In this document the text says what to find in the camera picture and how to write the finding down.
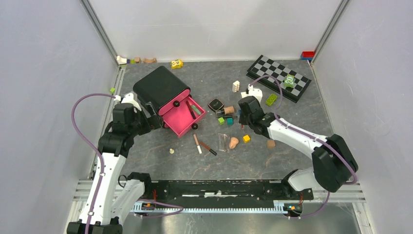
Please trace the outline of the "pink top drawer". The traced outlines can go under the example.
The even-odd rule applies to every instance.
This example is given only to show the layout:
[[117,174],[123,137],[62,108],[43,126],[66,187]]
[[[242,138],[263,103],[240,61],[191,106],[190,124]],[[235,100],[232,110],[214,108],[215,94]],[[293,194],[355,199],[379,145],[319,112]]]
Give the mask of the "pink top drawer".
[[171,110],[172,108],[176,107],[175,103],[176,102],[182,102],[184,99],[186,99],[190,94],[190,89],[185,89],[184,91],[182,91],[180,94],[178,94],[177,96],[175,96],[174,98],[172,98],[172,100],[168,101],[165,105],[163,105],[159,111],[158,114],[160,116],[163,116],[164,114],[166,114],[169,110]]

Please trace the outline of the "pink drawer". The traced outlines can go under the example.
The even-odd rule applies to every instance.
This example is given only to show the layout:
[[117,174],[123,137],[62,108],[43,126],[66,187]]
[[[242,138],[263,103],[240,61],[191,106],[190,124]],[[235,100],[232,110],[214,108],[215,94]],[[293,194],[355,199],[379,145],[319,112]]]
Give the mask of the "pink drawer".
[[[196,119],[193,119],[189,109],[186,105],[186,101],[190,103],[190,105],[195,105],[200,112],[201,115],[198,115],[195,111]],[[175,132],[178,138],[181,138],[185,135],[190,129],[192,129],[192,125],[198,123],[206,114],[206,111],[200,104],[198,104],[191,96],[188,96],[178,107],[174,107],[169,110],[166,114],[161,116],[166,127],[169,127],[173,132]]]
[[185,89],[184,91],[182,91],[180,94],[178,94],[177,96],[175,96],[174,98],[172,98],[172,100],[168,101],[165,105],[163,105],[159,111],[158,114],[160,116],[163,116],[164,114],[166,114],[169,110],[171,110],[172,108],[176,107],[175,103],[176,102],[182,102],[184,99],[186,99],[190,94],[190,89]]

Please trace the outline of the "foundation bottle beige cap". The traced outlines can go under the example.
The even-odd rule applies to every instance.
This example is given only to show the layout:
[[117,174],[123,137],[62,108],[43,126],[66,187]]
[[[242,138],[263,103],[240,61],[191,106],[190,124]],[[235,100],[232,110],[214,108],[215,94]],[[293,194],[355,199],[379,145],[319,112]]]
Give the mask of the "foundation bottle beige cap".
[[228,116],[235,113],[235,108],[233,106],[224,107],[220,110],[216,111],[216,115],[218,116]]

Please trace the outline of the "black makeup organizer box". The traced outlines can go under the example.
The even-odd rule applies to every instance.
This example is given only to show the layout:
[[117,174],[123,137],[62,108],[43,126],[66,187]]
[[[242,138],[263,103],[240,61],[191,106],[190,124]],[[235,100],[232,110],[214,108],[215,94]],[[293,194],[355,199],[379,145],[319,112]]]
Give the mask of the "black makeup organizer box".
[[152,102],[157,113],[185,89],[190,88],[165,66],[156,68],[133,86],[141,103]]

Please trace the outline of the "clear plastic bag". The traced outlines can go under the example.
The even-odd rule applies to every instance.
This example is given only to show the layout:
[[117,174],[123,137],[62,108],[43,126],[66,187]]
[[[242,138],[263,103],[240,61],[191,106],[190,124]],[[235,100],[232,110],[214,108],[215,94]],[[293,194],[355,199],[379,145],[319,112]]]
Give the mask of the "clear plastic bag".
[[219,151],[229,152],[229,141],[230,138],[227,134],[218,133],[219,139]]

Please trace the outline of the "dark brown lipstick pen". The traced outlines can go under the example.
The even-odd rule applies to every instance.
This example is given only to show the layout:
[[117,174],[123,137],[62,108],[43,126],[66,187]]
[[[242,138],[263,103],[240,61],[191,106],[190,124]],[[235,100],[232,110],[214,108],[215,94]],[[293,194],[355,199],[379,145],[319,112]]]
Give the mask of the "dark brown lipstick pen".
[[190,112],[192,118],[193,118],[193,119],[196,119],[196,115],[195,115],[195,113],[194,113],[194,111],[193,111],[193,109],[192,109],[192,107],[191,107],[191,105],[190,105],[190,103],[189,103],[188,101],[186,101],[186,105],[187,105],[187,107],[188,107],[188,109],[189,109],[189,112]]

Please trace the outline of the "green tube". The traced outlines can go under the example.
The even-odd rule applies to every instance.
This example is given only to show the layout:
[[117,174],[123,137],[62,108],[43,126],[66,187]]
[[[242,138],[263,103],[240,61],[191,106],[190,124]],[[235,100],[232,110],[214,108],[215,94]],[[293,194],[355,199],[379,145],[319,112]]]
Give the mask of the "green tube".
[[191,108],[198,114],[201,115],[202,113],[200,112],[200,110],[195,106],[195,105],[191,105]]

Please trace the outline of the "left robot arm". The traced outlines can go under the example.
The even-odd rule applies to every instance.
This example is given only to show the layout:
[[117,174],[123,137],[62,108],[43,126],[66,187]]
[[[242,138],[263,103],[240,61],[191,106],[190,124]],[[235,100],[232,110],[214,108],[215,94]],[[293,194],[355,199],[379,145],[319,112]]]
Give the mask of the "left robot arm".
[[109,130],[99,139],[98,147],[92,147],[98,156],[96,175],[78,221],[68,223],[68,234],[121,234],[134,203],[152,195],[149,174],[131,173],[120,195],[114,197],[134,138],[161,126],[159,116],[153,111],[149,114],[147,117],[131,103],[115,105]]

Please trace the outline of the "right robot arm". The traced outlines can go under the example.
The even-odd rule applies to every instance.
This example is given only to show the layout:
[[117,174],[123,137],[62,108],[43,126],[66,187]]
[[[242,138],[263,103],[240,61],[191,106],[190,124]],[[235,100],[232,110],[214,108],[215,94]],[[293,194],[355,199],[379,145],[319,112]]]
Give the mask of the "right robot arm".
[[284,177],[281,186],[284,197],[294,199],[301,191],[314,187],[335,193],[342,185],[357,182],[358,164],[341,136],[314,134],[273,112],[265,113],[253,96],[242,98],[238,105],[240,124],[258,135],[287,144],[312,160],[310,168],[294,170]]

